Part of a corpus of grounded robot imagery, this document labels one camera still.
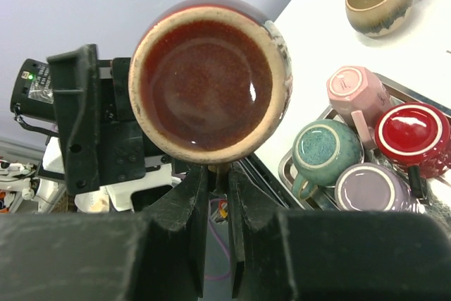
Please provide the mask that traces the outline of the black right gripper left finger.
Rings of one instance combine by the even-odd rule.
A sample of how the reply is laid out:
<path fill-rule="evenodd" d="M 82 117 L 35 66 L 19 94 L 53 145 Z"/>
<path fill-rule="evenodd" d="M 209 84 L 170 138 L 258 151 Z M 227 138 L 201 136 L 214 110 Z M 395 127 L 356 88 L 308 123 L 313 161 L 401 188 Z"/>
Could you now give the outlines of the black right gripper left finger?
<path fill-rule="evenodd" d="M 137 213 L 2 216 L 1 299 L 198 299 L 207 178 L 194 166 Z"/>

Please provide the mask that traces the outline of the pink faceted mug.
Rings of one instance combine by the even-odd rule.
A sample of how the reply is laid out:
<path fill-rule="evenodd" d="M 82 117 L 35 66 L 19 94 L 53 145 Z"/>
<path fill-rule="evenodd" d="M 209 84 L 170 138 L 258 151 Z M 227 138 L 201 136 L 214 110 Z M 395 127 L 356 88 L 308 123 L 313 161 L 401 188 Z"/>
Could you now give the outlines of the pink faceted mug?
<path fill-rule="evenodd" d="M 346 124 L 355 128 L 366 149 L 375 149 L 378 119 L 392 106 L 379 77 L 361 66 L 343 66 L 326 83 L 330 105 Z"/>

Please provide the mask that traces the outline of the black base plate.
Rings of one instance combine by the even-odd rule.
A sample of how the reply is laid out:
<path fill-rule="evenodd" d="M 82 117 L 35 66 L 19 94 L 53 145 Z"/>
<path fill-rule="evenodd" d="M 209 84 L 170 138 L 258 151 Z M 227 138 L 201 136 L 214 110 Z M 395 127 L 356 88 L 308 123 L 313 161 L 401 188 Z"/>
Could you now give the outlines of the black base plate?
<path fill-rule="evenodd" d="M 288 209 L 303 209 L 288 189 L 272 174 L 259 157 L 252 153 L 241 160 L 252 182 L 281 206 Z"/>

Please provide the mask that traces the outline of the brown glazed mug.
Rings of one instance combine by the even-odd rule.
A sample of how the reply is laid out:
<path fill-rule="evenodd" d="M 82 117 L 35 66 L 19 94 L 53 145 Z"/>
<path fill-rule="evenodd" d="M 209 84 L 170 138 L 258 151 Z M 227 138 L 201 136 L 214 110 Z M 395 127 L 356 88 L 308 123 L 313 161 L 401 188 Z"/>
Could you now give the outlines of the brown glazed mug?
<path fill-rule="evenodd" d="M 144 33 L 130 62 L 130 104 L 168 155 L 228 164 L 272 136 L 292 93 L 287 44 L 240 0 L 185 0 Z"/>

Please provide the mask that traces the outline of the lilac mug black handle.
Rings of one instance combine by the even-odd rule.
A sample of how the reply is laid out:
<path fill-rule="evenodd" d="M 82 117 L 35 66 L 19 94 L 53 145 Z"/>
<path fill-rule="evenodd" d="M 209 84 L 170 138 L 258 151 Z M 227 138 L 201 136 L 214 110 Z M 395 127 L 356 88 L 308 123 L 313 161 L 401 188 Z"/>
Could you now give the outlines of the lilac mug black handle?
<path fill-rule="evenodd" d="M 337 179 L 335 201 L 343 211 L 408 211 L 424 209 L 408 185 L 390 169 L 369 162 L 349 167 Z"/>

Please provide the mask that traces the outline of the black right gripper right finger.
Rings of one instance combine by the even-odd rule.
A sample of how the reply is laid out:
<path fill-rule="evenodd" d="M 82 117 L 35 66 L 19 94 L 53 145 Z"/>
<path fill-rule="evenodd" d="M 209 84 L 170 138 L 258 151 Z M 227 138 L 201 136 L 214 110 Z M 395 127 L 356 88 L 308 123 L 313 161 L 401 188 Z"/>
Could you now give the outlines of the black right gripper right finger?
<path fill-rule="evenodd" d="M 238 300 L 449 300 L 450 241 L 429 216 L 280 206 L 228 175 Z"/>

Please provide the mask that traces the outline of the teal glazed mug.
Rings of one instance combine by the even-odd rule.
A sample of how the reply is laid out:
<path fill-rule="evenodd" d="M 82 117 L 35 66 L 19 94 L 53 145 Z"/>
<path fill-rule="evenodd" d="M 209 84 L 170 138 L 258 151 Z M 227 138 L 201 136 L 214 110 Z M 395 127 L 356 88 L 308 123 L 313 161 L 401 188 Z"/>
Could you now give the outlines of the teal glazed mug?
<path fill-rule="evenodd" d="M 334 187 L 349 167 L 364 162 L 364 148 L 357 134 L 346 124 L 331 119 L 309 123 L 292 145 L 297 175 L 292 186 L 299 200 L 309 199 L 319 187 Z"/>

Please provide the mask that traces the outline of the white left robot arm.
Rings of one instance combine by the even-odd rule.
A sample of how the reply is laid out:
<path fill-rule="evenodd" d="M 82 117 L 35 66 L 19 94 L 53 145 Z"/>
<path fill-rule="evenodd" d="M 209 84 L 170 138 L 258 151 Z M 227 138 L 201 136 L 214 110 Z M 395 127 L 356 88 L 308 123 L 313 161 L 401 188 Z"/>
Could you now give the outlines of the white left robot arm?
<path fill-rule="evenodd" d="M 88 44 L 45 62 L 27 59 L 10 109 L 47 137 L 39 176 L 63 180 L 79 198 L 103 192 L 118 211 L 140 211 L 173 188 L 169 156 L 142 132 L 128 95 L 130 59 L 100 60 Z"/>

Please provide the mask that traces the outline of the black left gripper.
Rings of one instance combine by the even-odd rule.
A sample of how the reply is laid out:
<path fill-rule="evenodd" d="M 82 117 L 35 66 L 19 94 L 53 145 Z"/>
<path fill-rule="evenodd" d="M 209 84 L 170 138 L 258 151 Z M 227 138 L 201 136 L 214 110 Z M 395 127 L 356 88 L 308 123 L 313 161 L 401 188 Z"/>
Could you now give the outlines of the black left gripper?
<path fill-rule="evenodd" d="M 169 163 L 169 156 L 144 134 L 132 111 L 129 58 L 101 61 L 99 69 L 97 46 L 86 44 L 50 56 L 47 62 L 71 195 L 98 190 L 99 181 L 112 185 L 137 180 Z"/>

